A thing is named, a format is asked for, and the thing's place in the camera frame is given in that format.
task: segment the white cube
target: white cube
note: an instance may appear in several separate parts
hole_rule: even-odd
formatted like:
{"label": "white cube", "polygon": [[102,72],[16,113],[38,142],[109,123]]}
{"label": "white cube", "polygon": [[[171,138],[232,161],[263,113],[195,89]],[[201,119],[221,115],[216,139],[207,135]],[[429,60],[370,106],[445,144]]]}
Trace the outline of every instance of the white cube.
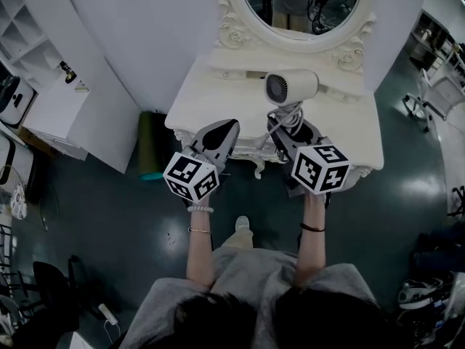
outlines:
{"label": "white cube", "polygon": [[334,145],[306,146],[297,150],[292,177],[318,195],[340,190],[349,170],[349,159]]}
{"label": "white cube", "polygon": [[175,153],[163,178],[172,193],[198,203],[219,186],[217,168],[191,156]]}

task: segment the oval mirror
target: oval mirror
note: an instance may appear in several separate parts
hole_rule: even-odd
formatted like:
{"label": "oval mirror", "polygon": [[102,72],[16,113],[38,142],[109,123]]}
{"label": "oval mirror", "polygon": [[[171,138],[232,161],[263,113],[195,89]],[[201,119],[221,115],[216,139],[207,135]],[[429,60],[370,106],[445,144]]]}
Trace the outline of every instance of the oval mirror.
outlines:
{"label": "oval mirror", "polygon": [[359,0],[246,0],[274,32],[290,39],[314,40],[342,27]]}

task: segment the white shoe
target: white shoe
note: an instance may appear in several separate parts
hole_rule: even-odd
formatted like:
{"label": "white shoe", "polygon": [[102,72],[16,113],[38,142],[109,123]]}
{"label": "white shoe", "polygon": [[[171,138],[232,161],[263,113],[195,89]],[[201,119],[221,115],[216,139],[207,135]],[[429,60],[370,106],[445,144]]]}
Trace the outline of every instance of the white shoe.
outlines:
{"label": "white shoe", "polygon": [[238,231],[239,229],[250,228],[250,222],[248,221],[247,216],[240,216],[238,219],[235,221],[235,230]]}

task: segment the power strip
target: power strip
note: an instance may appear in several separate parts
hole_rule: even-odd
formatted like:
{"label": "power strip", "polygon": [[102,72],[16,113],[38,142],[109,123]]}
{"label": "power strip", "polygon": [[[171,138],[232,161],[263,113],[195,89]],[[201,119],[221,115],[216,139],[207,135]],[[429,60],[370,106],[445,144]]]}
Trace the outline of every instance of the power strip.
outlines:
{"label": "power strip", "polygon": [[107,308],[107,305],[100,304],[99,310],[102,312],[102,314],[106,317],[107,321],[109,321],[112,326],[118,324],[118,319],[116,319],[116,317],[110,312],[110,309]]}

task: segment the green cylinder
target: green cylinder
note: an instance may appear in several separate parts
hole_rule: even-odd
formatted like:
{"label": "green cylinder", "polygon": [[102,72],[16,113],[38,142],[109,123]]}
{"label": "green cylinder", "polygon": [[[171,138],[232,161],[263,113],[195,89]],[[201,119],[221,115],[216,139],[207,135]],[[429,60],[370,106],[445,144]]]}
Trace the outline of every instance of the green cylinder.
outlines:
{"label": "green cylinder", "polygon": [[144,111],[139,116],[139,178],[158,180],[166,168],[166,115]]}

